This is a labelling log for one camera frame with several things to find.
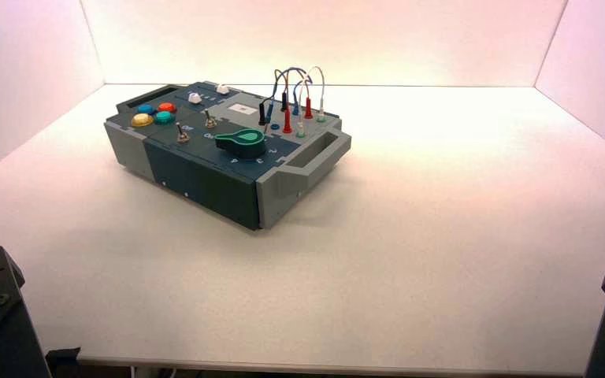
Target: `white label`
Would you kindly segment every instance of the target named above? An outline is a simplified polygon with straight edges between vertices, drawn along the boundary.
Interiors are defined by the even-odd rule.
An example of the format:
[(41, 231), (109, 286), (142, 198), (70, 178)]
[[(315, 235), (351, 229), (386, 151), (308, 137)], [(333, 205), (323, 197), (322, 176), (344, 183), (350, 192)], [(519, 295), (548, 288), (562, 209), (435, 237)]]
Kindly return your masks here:
[(254, 109), (252, 107), (249, 107), (249, 106), (246, 106), (246, 105), (242, 105), (242, 104), (238, 104), (238, 103), (235, 103), (235, 104), (229, 106), (229, 109), (230, 110), (235, 110), (238, 113), (242, 113), (242, 114), (246, 114), (246, 115), (253, 114), (256, 111), (256, 109)]

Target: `black connector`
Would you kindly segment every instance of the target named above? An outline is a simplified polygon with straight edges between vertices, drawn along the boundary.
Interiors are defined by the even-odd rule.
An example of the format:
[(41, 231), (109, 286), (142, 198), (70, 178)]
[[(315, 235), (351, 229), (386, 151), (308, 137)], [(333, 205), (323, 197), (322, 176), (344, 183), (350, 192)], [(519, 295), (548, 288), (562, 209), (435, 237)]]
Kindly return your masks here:
[(267, 122), (265, 122), (265, 107), (263, 106), (263, 102), (261, 102), (260, 104), (258, 104), (258, 124), (263, 126), (266, 123)]
[(282, 109), (281, 109), (281, 111), (284, 112), (287, 108), (288, 108), (288, 100), (286, 98), (286, 92), (282, 92)]

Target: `small white knob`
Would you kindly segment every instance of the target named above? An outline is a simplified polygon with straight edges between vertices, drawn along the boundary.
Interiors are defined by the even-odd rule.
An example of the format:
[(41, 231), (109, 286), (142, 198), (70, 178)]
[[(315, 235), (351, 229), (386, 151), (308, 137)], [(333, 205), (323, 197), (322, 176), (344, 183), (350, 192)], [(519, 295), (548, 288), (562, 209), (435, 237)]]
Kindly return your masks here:
[(227, 95), (231, 90), (225, 84), (217, 85), (217, 93), (219, 95)]
[(192, 104), (199, 104), (202, 101), (200, 94), (192, 92), (189, 94), (189, 102)]

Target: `white backdrop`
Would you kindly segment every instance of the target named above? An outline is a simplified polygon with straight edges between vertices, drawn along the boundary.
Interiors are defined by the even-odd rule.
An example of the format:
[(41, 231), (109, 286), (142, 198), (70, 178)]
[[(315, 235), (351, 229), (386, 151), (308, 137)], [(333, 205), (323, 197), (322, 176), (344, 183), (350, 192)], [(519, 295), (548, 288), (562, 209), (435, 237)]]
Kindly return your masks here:
[(107, 83), (532, 86), (563, 0), (82, 0)]
[(605, 2), (570, 0), (536, 87), (605, 139)]
[(101, 84), (77, 0), (0, 1), (0, 159)]

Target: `red button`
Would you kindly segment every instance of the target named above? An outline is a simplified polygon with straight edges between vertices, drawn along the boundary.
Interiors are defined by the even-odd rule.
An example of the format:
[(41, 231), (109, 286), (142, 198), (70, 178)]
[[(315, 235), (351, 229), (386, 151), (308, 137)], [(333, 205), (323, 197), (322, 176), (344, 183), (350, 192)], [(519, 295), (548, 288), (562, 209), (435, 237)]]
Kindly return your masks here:
[(158, 106), (158, 111), (175, 113), (177, 111), (177, 108), (170, 102), (163, 102), (161, 105)]

